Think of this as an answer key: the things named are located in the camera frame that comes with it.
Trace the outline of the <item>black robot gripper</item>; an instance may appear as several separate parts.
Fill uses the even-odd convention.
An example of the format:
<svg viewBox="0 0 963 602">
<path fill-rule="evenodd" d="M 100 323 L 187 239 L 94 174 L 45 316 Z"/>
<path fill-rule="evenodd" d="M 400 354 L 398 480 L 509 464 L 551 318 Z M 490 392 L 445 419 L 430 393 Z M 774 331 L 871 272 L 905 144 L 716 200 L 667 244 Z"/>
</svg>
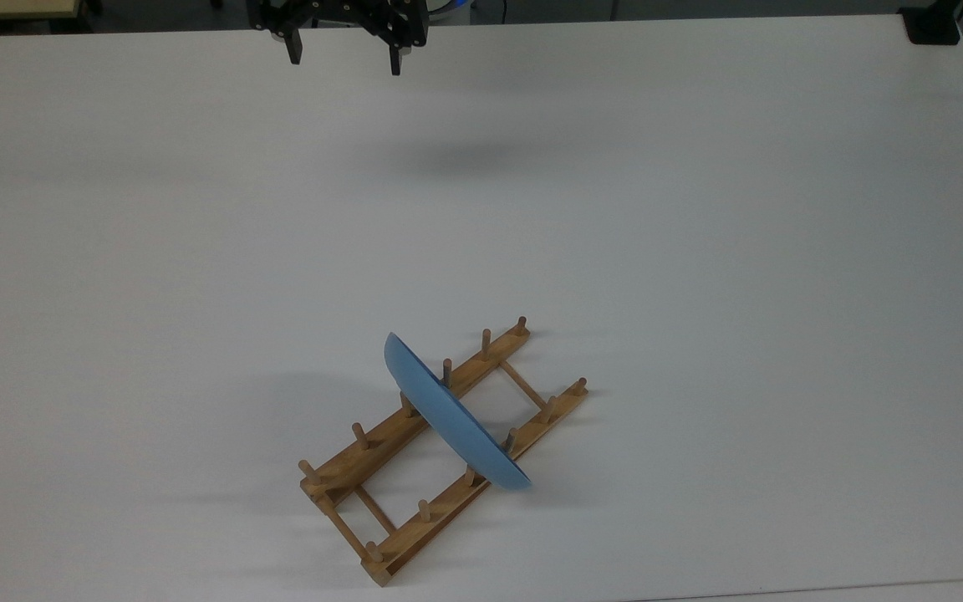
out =
<svg viewBox="0 0 963 602">
<path fill-rule="evenodd" d="M 313 20 L 354 24 L 381 38 L 389 51 L 390 72 L 401 76 L 405 47 L 423 47 L 431 25 L 425 1 L 248 1 L 252 29 L 271 32 L 284 43 L 293 65 L 302 61 L 299 30 Z"/>
</svg>

